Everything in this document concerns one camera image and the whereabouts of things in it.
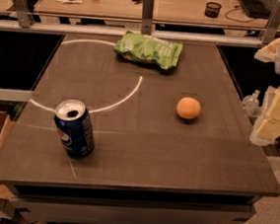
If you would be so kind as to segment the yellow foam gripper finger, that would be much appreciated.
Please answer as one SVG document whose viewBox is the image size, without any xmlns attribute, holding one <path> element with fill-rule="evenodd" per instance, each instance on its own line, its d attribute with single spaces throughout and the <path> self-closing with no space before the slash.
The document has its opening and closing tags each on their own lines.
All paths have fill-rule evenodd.
<svg viewBox="0 0 280 224">
<path fill-rule="evenodd" d="M 265 92 L 261 113 L 253 125 L 250 142 L 261 147 L 273 144 L 280 136 L 280 86 Z"/>
<path fill-rule="evenodd" d="M 254 58 L 265 63 L 274 62 L 279 44 L 280 38 L 276 38 L 270 44 L 264 46 L 262 49 L 259 49 L 254 55 Z"/>
</svg>

